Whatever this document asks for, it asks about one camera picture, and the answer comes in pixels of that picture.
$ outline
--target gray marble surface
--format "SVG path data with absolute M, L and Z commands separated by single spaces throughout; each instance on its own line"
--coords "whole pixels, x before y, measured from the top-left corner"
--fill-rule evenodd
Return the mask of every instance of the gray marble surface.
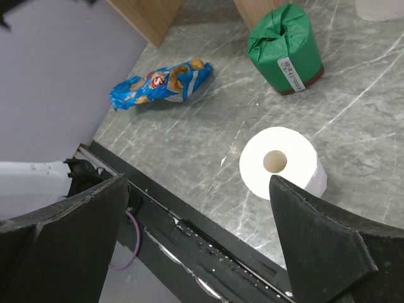
M 95 136 L 282 266 L 271 209 L 239 172 L 247 141 L 271 126 L 316 147 L 325 200 L 404 228 L 404 21 L 361 20 L 354 0 L 296 2 L 311 17 L 326 69 L 310 89 L 283 97 L 265 82 L 246 56 L 249 32 L 232 0 L 187 1 L 161 48 L 148 46 L 133 73 L 200 57 L 214 75 L 183 104 L 111 110 Z

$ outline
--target wooden board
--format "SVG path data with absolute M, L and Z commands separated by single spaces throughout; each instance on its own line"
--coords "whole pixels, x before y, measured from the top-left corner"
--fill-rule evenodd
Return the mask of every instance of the wooden board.
M 250 30 L 271 10 L 285 3 L 285 0 L 234 0 L 234 4 Z
M 108 2 L 155 47 L 182 6 L 182 0 L 108 0 Z

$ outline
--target green package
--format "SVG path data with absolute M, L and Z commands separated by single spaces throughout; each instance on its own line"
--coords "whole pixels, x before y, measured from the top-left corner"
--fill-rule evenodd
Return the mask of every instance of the green package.
M 247 51 L 282 95 L 304 90 L 324 73 L 309 16 L 296 4 L 270 11 L 251 31 Z

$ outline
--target cable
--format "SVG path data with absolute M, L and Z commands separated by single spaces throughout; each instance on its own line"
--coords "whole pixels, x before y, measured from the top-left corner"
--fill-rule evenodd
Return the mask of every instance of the cable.
M 128 268 L 133 260 L 137 257 L 138 253 L 139 253 L 139 249 L 140 249 L 140 228 L 139 228 L 139 224 L 136 221 L 136 219 L 134 218 L 134 216 L 129 212 L 129 211 L 125 211 L 125 214 L 132 220 L 133 225 L 136 229 L 136 246 L 134 248 L 133 251 L 133 255 L 131 257 L 131 259 L 129 260 L 129 262 L 127 262 L 124 266 L 114 266 L 114 265 L 109 265 L 109 268 L 112 270 L 125 270 L 126 268 Z

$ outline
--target blue snack bag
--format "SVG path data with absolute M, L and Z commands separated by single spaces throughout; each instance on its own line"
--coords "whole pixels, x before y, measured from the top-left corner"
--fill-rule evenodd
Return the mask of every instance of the blue snack bag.
M 182 102 L 209 77 L 213 68 L 194 59 L 172 68 L 160 68 L 145 77 L 134 76 L 115 86 L 109 94 L 112 106 L 128 109 L 158 98 Z

